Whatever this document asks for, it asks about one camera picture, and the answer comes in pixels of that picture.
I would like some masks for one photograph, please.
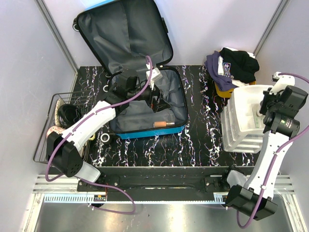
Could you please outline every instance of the marble pattern tabletop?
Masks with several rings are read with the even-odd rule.
[[[174,66],[180,73],[187,97],[189,120],[178,134],[139,139],[100,141],[103,126],[92,142],[89,161],[95,166],[252,166],[258,154],[223,150],[220,113],[227,99],[216,93],[204,66]],[[99,101],[108,74],[102,67],[81,67],[74,91],[85,91]]]

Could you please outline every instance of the black bag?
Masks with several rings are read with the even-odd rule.
[[[179,133],[188,120],[183,85],[177,70],[164,66],[171,61],[173,49],[164,19],[153,0],[117,0],[80,13],[73,28],[78,30],[101,65],[117,80],[115,73],[136,70],[146,79],[145,56],[159,68],[163,78],[156,83],[171,108],[154,113],[145,101],[132,101],[110,129],[122,139]],[[173,121],[155,129],[154,122]]]

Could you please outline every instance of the wire basket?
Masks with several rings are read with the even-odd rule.
[[[42,130],[40,140],[36,147],[33,160],[39,163],[47,163],[46,159],[46,146],[47,139],[46,133],[49,128],[55,125],[55,109],[56,102],[58,99],[62,99],[67,104],[73,104],[77,106],[83,115],[87,114],[94,107],[94,96],[91,91],[77,91],[77,92],[69,92],[69,93],[56,93],[53,95],[52,100],[50,102],[50,106],[47,113],[47,119]],[[90,149],[90,141],[88,141],[82,153],[82,158],[87,162],[88,153]]]

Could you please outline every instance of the metal floor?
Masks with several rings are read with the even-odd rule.
[[[292,227],[282,198],[275,196],[277,212],[254,221],[246,232],[291,232]],[[236,211],[219,205],[137,205],[135,215],[92,211],[85,204],[43,203],[36,232],[221,232],[243,231],[236,222]],[[109,204],[113,210],[131,210],[130,205]],[[248,217],[242,215],[244,224]]]

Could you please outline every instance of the white wall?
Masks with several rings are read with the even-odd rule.
[[[276,72],[289,72],[309,78],[309,1],[293,0],[278,21],[257,59],[260,71],[259,84],[271,83],[271,75]],[[296,80],[297,87],[309,93],[309,85]],[[309,100],[300,110],[296,119],[301,130],[309,124]],[[281,170],[289,174],[294,186],[303,216],[309,226],[309,133],[295,141],[286,154]]]
[[[44,0],[78,66],[99,65],[73,19],[103,0]],[[155,0],[174,49],[170,64],[201,65],[222,46],[252,52],[280,0]]]
[[[16,232],[39,172],[32,161],[51,97],[73,71],[34,0],[0,4],[0,231]]]

